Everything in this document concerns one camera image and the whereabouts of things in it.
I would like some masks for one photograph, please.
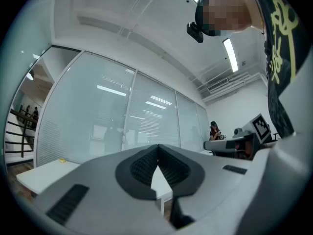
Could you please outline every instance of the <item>black cap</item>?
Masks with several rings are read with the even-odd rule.
[[[197,2],[197,8],[195,12],[195,21],[197,27],[199,31],[203,32],[205,35],[211,37],[220,36],[221,31],[212,29],[212,27],[214,27],[213,25],[203,24],[203,1],[205,0],[198,0]]]

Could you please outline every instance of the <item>black t-shirt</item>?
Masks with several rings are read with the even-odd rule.
[[[293,127],[278,97],[296,77],[307,57],[311,41],[287,0],[258,1],[267,32],[264,46],[267,55],[268,110],[279,136],[283,138],[293,133]]]
[[[210,131],[210,136],[213,136],[214,137],[214,135],[212,134],[212,132]],[[216,139],[215,140],[219,140],[221,137],[220,136],[218,136],[218,137],[216,137]]]

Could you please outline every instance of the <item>wooden floor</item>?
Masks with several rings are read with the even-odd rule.
[[[16,175],[31,170],[33,168],[33,162],[9,166],[7,168],[7,177],[12,192],[14,194],[24,197],[25,199],[28,199],[31,202],[34,200],[31,195],[31,191],[18,182],[18,180],[16,179]]]
[[[166,201],[166,202],[164,203],[164,218],[165,218],[167,221],[170,221],[171,210],[172,210],[172,200]]]

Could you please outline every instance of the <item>window blind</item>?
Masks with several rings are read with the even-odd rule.
[[[125,149],[159,143],[179,146],[175,91],[138,72],[125,137]]]
[[[198,119],[199,119],[200,130],[201,130],[201,138],[202,138],[202,143],[203,143],[205,141],[210,140],[210,123],[207,117],[206,110],[197,103],[196,103],[196,108],[198,112]]]
[[[83,163],[121,151],[135,71],[84,52],[49,98],[38,134],[37,166],[64,158]]]
[[[176,94],[181,147],[183,149],[200,152],[203,149],[196,104],[181,94]]]

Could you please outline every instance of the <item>camera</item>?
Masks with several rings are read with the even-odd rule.
[[[197,25],[194,22],[187,24],[187,33],[192,36],[198,43],[203,43],[203,33],[198,29]]]

